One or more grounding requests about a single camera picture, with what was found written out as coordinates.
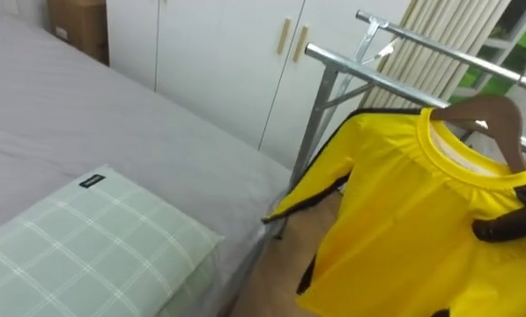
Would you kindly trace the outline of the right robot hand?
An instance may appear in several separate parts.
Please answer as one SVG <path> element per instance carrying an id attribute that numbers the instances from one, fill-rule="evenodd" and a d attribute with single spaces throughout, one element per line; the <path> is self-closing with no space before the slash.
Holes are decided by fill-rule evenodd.
<path id="1" fill-rule="evenodd" d="M 526 186 L 515 188 L 517 198 L 523 203 L 520 209 L 490 220 L 474 220 L 471 229 L 482 241 L 497 243 L 526 237 Z"/>

